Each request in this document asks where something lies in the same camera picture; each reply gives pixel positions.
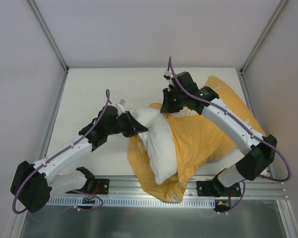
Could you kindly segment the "white pillow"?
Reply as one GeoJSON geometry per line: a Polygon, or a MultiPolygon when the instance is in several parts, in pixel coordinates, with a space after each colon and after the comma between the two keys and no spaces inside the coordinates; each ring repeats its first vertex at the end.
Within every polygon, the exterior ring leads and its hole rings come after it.
{"type": "Polygon", "coordinates": [[[156,184],[163,184],[177,173],[176,149],[171,126],[165,115],[155,108],[140,108],[131,111],[131,116],[146,127],[146,132],[138,133],[140,141],[134,152],[128,152],[128,160],[136,175],[145,175],[141,169],[151,169],[156,184]]]}

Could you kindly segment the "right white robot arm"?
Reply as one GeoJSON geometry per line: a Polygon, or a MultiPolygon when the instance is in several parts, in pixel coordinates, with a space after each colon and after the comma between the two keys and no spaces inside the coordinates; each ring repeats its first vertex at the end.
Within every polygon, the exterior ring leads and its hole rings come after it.
{"type": "Polygon", "coordinates": [[[220,197],[237,182],[255,180],[274,161],[276,138],[256,131],[229,108],[220,96],[222,81],[211,78],[199,88],[186,71],[177,75],[166,71],[164,78],[168,87],[163,90],[162,113],[178,113],[184,107],[195,111],[221,129],[244,155],[203,186],[207,195],[220,197]]]}

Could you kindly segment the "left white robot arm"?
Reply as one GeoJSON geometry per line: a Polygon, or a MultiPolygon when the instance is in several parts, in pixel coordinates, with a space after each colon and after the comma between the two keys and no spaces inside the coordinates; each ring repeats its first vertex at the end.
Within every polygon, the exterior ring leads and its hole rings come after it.
{"type": "Polygon", "coordinates": [[[78,167],[70,174],[61,171],[107,142],[108,136],[122,134],[126,138],[148,129],[129,111],[115,106],[105,106],[90,124],[81,129],[70,144],[56,154],[34,163],[24,161],[16,169],[10,192],[14,195],[12,210],[15,214],[19,201],[25,210],[34,213],[42,209],[49,199],[66,192],[85,193],[96,191],[95,176],[85,167],[78,167]]]}

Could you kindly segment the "yellow Mickey Mouse pillowcase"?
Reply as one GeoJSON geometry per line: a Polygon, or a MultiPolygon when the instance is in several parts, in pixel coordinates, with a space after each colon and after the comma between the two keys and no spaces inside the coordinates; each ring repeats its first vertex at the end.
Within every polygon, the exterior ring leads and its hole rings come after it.
{"type": "MultiPolygon", "coordinates": [[[[161,108],[161,103],[151,103],[148,108],[161,108]]],[[[150,195],[166,201],[180,202],[188,180],[206,163],[222,159],[237,146],[213,122],[188,108],[178,113],[164,114],[171,126],[176,149],[177,173],[163,184],[154,181],[151,169],[141,169],[145,175],[136,175],[142,189],[150,195]]],[[[130,142],[140,141],[135,135],[130,142]]],[[[135,145],[129,145],[128,152],[134,152],[135,145]]]]}

